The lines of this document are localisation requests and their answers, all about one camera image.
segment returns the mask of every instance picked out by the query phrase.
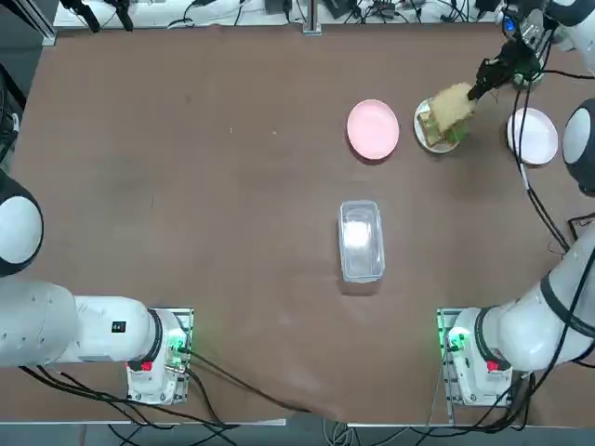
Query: white plate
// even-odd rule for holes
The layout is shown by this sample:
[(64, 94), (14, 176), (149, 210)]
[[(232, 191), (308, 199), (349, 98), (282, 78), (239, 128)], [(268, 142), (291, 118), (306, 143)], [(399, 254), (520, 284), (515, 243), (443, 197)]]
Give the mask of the white plate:
[(428, 143), (426, 142), (426, 136), (424, 135), (424, 131), (421, 128), (421, 124), (417, 120), (417, 116), (420, 113), (427, 112), (429, 109), (430, 109), (430, 99), (428, 98), (428, 99), (423, 100), (421, 102), (421, 104), (419, 104), (417, 106), (416, 113), (413, 115), (413, 128), (416, 130), (417, 140), (419, 141), (419, 144), (424, 146), (425, 149), (427, 149), (428, 151), (431, 151), (432, 153), (438, 153), (438, 154), (448, 153), (449, 151), (454, 149), (456, 146), (458, 146), (459, 143), (457, 142), (455, 145), (451, 146), (448, 142), (443, 141), (443, 142), (439, 142), (438, 144), (436, 144), (433, 147), (430, 147), (428, 145)]
[[(514, 113), (514, 133), (517, 153), (519, 152), (519, 135), (521, 134), (522, 109)], [(506, 136), (509, 149), (512, 151), (512, 116), (506, 124)], [(542, 111), (527, 109), (522, 130), (522, 160), (527, 164), (547, 164), (558, 151), (558, 132), (553, 122)]]

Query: clear plastic container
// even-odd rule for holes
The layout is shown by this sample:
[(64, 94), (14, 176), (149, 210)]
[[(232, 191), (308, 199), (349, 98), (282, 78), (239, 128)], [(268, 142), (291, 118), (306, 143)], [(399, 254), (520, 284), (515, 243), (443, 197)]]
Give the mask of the clear plastic container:
[(376, 203), (364, 200), (341, 205), (338, 246), (345, 282), (367, 283), (382, 277), (384, 244)]

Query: bread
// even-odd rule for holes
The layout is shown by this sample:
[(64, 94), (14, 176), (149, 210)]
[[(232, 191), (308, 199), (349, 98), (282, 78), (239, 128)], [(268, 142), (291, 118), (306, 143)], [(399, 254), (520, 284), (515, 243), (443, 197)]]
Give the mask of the bread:
[(475, 101), (467, 99), (470, 90), (469, 84), (455, 84), (430, 100), (430, 110), (441, 135), (445, 136), (451, 127), (473, 114)]
[(443, 140), (443, 137), (438, 132), (438, 126), (431, 115), (431, 111), (424, 111), (420, 113), (417, 116), (417, 120), (421, 125), (421, 130), (424, 132), (424, 137), (426, 137), (426, 144), (428, 144), (428, 147), (435, 146)]

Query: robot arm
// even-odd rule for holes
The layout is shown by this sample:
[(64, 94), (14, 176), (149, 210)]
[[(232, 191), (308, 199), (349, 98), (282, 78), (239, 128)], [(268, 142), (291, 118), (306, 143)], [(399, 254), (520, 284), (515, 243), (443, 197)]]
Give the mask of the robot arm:
[[(522, 73), (532, 81), (541, 71), (541, 55), (563, 30), (595, 69), (595, 0), (522, 1), (501, 12), (508, 41), (500, 54), (484, 60), (468, 93), (478, 99)], [(587, 195), (595, 195), (595, 99), (570, 117), (562, 138), (562, 156), (571, 176)], [(511, 384), (513, 370), (549, 367), (570, 314), (575, 291), (595, 249), (595, 225), (572, 246), (562, 262), (521, 298), (491, 308), (465, 308), (448, 336), (464, 404), (492, 405)], [(595, 271), (570, 318), (556, 363), (588, 354), (595, 345)]]
[(531, 80), (541, 69), (543, 56), (553, 33), (560, 28), (581, 52), (587, 67), (595, 71), (595, 0), (524, 0), (501, 6), (496, 21), (507, 42), (494, 59), (485, 59), (477, 71), (476, 85), (469, 100), (479, 99), (520, 74)]
[[(73, 296), (47, 282), (7, 277), (41, 248), (44, 220), (34, 197), (0, 170), (0, 367), (125, 361), (128, 395), (146, 403), (185, 400), (191, 335), (167, 309), (121, 296)], [(191, 322), (192, 312), (188, 313)]]

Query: brown tablecloth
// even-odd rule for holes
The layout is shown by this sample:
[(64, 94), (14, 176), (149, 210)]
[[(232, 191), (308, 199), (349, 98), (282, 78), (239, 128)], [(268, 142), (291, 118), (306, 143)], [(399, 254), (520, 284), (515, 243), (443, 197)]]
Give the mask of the brown tablecloth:
[[(501, 142), (509, 87), (483, 98), (450, 155), (423, 151), (412, 130), (421, 100), (472, 83), (502, 43), (494, 26), (453, 24), (327, 27), (320, 38), (292, 27), (63, 36), (39, 63), (14, 168), (46, 218), (25, 275), (194, 307), (196, 348), (277, 398), (341, 420), (425, 424), (436, 308), (506, 302), (559, 259)], [(582, 71), (578, 54), (553, 53), (552, 67)], [(531, 105), (562, 132), (592, 88), (551, 75)], [(365, 98), (388, 103), (401, 126), (378, 165), (345, 137)], [(592, 203), (560, 158), (531, 178), (562, 225)], [(372, 295), (344, 293), (337, 260), (338, 208), (358, 199), (383, 218), (387, 267)], [(123, 364), (71, 370), (126, 393)], [(17, 370), (1, 376), (12, 383), (2, 420), (120, 419)], [(284, 414), (203, 376), (228, 420)], [(560, 367), (531, 422), (595, 426), (592, 380)], [(447, 422), (444, 408), (441, 396), (432, 423)], [(206, 416), (196, 392), (177, 409)], [(458, 422), (478, 413), (460, 412)]]

